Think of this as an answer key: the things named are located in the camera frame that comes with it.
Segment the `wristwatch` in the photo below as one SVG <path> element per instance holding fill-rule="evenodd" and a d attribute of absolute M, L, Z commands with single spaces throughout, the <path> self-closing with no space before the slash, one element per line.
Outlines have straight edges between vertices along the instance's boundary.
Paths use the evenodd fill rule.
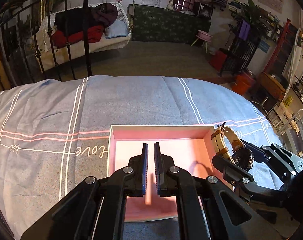
<path fill-rule="evenodd" d="M 227 137 L 232 145 L 234 155 L 231 157 L 226 147 L 224 136 Z M 241 167 L 245 171 L 249 171 L 253 167 L 254 156 L 250 149 L 245 148 L 242 140 L 237 136 L 232 128 L 225 126 L 225 123 L 218 126 L 211 135 L 216 155 L 230 160 L 232 163 Z"/>

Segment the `clothes pile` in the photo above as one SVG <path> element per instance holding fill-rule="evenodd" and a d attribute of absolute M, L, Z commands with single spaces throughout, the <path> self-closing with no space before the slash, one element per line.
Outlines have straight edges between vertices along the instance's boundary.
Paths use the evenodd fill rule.
<path fill-rule="evenodd" d="M 103 3 L 89 7 L 88 42 L 99 42 L 105 28 L 109 27 L 118 16 L 117 7 L 111 3 Z M 70 44 L 84 39 L 83 34 L 84 8 L 74 8 L 57 13 L 55 17 L 56 32 L 53 34 L 53 44 L 59 49 L 66 46 L 67 38 Z"/>

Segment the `white vase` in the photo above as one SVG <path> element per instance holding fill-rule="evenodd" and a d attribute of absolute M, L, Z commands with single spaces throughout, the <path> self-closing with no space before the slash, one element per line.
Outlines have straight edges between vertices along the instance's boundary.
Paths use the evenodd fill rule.
<path fill-rule="evenodd" d="M 170 2 L 168 3 L 166 9 L 171 10 L 171 11 L 174 9 L 173 0 L 170 0 Z"/>

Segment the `open box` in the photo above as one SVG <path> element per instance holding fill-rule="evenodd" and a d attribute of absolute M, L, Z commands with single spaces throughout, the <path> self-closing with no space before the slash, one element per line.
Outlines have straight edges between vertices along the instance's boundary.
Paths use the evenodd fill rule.
<path fill-rule="evenodd" d="M 128 197 L 125 221 L 150 221 L 177 216 L 175 197 L 159 197 L 156 190 L 154 143 L 161 153 L 172 156 L 175 166 L 200 178 L 215 175 L 224 181 L 211 160 L 215 155 L 211 141 L 213 126 L 145 126 L 111 125 L 108 146 L 107 174 L 128 165 L 130 157 L 141 154 L 148 144 L 148 177 L 144 197 Z"/>

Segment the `red clothing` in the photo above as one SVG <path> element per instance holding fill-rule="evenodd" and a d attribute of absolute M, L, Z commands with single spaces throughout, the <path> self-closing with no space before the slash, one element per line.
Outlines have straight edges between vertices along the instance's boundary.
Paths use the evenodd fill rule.
<path fill-rule="evenodd" d="M 91 27 L 88 29 L 88 43 L 95 43 L 99 42 L 102 36 L 102 33 L 104 31 L 104 27 L 101 25 L 97 25 L 94 27 Z M 62 48 L 66 46 L 66 37 L 64 36 L 64 33 L 60 30 L 57 30 L 53 36 L 53 44 L 57 48 Z M 75 33 L 73 35 L 70 35 L 68 37 L 68 41 L 71 44 L 77 43 L 79 41 L 84 40 L 84 34 L 83 32 Z"/>

